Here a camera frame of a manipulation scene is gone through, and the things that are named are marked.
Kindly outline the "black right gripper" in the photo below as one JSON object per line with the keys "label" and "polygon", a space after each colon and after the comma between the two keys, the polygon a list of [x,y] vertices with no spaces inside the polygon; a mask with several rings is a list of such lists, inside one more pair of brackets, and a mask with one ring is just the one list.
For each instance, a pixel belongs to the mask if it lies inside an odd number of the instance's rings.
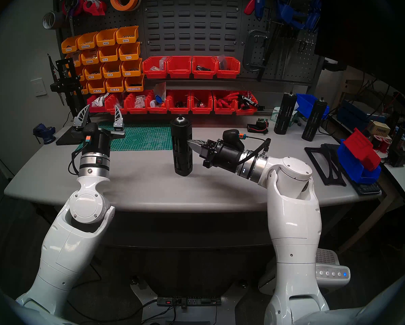
{"label": "black right gripper", "polygon": [[232,173],[237,172],[238,162],[244,153],[225,141],[204,141],[199,139],[187,140],[188,146],[204,159],[203,166],[207,169],[220,167]]}

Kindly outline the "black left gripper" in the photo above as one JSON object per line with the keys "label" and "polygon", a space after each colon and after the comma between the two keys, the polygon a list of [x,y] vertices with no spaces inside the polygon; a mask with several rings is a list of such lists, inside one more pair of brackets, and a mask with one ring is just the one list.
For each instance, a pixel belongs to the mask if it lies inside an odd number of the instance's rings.
{"label": "black left gripper", "polygon": [[82,147],[76,149],[72,156],[79,153],[82,155],[87,153],[100,153],[110,156],[111,141],[114,139],[125,138],[124,121],[119,105],[115,105],[113,131],[99,127],[97,124],[87,124],[89,120],[90,105],[86,105],[74,117],[71,135],[79,140],[82,140]]}

